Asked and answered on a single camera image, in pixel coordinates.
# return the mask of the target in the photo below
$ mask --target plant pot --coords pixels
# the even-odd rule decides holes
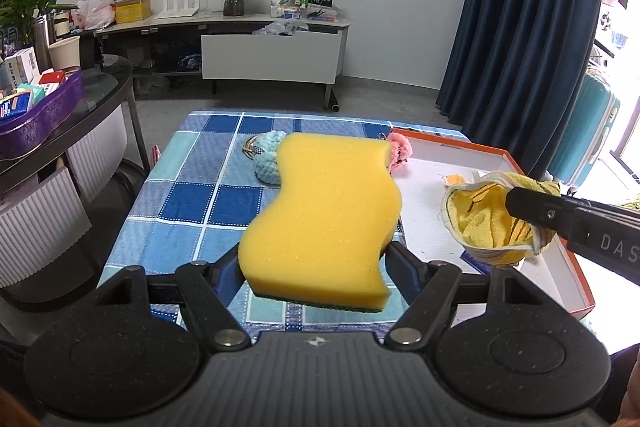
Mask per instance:
[[[226,0],[222,15],[225,17],[240,17],[244,15],[244,0]]]
[[[49,45],[51,65],[56,71],[80,69],[80,37],[70,37]]]

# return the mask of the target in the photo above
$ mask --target white cabinet drawer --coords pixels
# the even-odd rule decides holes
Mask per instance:
[[[202,77],[335,83],[340,34],[203,35]]]

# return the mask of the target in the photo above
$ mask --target blue suitcase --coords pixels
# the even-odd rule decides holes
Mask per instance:
[[[548,171],[556,180],[579,187],[591,171],[620,109],[604,74],[593,64],[587,68],[574,111],[551,160]]]

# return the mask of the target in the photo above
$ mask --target white tv stand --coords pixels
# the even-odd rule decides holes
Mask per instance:
[[[188,18],[153,19],[117,24],[97,31],[105,51],[116,52],[107,39],[170,38],[172,28],[196,26],[202,49],[202,77],[216,80],[287,80],[324,84],[324,108],[338,110],[332,97],[335,77],[342,72],[350,24],[306,21],[309,32],[293,36],[251,35],[277,19],[266,14],[225,17],[221,12],[199,12]]]

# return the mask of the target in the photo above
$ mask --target tissue box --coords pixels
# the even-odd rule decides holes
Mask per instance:
[[[20,84],[20,86],[18,86],[18,90],[30,90],[33,93],[31,95],[33,105],[36,105],[41,100],[44,100],[44,97],[46,95],[45,90],[42,86],[33,86],[31,84]]]
[[[40,74],[38,69],[38,61],[33,48],[26,48],[15,52],[13,55],[5,58],[4,63],[9,69],[9,75],[15,85],[30,84],[31,81]]]

